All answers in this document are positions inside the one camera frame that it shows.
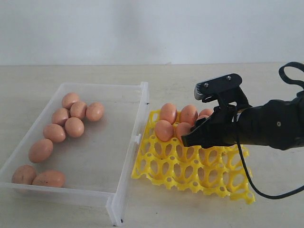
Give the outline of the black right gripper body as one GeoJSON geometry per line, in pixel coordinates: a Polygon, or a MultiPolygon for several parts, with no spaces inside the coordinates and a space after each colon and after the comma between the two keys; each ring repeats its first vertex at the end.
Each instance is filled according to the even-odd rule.
{"type": "Polygon", "coordinates": [[[238,112],[217,109],[195,136],[195,144],[203,148],[237,142],[280,150],[299,147],[299,101],[270,100],[238,112]]]}

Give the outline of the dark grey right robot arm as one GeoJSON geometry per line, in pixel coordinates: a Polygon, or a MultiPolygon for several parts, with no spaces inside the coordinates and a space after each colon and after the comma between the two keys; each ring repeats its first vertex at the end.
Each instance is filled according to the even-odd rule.
{"type": "Polygon", "coordinates": [[[287,150],[304,145],[304,99],[270,100],[252,107],[240,89],[221,93],[195,93],[203,102],[218,101],[213,114],[198,120],[181,137],[185,147],[231,146],[237,143],[287,150]]]}

